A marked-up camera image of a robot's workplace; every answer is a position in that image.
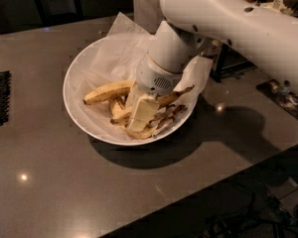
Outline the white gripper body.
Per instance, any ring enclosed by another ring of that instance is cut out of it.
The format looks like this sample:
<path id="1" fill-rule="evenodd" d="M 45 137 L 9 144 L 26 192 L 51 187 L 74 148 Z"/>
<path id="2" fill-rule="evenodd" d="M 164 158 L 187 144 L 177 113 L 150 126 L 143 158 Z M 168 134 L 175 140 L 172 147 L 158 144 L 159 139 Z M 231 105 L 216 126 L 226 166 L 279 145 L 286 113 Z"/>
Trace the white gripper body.
<path id="1" fill-rule="evenodd" d="M 169 72 L 146 54 L 136 69 L 136 84 L 146 93 L 167 95 L 182 78 L 182 72 Z"/>

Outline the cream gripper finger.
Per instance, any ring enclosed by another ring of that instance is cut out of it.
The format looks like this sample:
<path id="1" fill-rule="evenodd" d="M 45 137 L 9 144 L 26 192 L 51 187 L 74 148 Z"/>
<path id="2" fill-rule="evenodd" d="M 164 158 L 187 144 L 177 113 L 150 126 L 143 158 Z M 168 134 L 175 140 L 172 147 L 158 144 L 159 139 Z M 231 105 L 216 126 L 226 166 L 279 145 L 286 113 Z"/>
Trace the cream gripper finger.
<path id="1" fill-rule="evenodd" d="M 158 111 L 159 104 L 155 94 L 142 91 L 134 83 L 130 89 L 126 107 L 131 109 L 127 129 L 133 132 L 141 132 Z"/>

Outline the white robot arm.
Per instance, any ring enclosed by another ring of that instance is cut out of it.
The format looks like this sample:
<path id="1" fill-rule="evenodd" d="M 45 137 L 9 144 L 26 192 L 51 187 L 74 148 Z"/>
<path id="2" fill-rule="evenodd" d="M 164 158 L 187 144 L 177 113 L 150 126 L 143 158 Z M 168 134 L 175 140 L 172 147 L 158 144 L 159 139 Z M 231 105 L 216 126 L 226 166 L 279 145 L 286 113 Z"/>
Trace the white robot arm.
<path id="1" fill-rule="evenodd" d="M 160 0 L 165 17 L 138 64 L 127 106 L 140 131 L 173 91 L 187 64 L 212 40 L 230 46 L 298 94 L 298 18 L 244 0 Z"/>

